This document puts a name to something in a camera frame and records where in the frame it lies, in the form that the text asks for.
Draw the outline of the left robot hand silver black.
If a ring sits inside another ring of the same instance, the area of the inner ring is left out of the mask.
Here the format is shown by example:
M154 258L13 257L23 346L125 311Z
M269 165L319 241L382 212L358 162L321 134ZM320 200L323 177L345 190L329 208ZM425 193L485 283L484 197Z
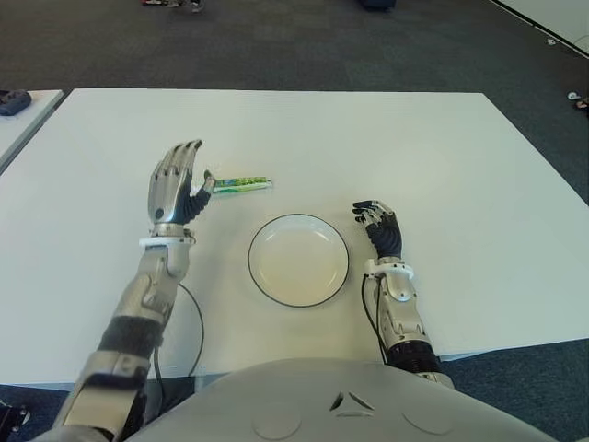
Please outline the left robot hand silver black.
M202 187L191 193L192 172L202 140L196 139L171 147L151 175L147 199L148 215L154 226L185 226L209 203L216 178L204 171Z

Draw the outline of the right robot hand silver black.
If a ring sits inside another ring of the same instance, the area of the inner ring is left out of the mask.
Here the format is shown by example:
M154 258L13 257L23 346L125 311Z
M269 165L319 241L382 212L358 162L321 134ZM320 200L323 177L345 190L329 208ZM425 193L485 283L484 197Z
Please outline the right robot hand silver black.
M396 213L378 200L352 204L356 222L364 226L379 258L402 258L402 236Z

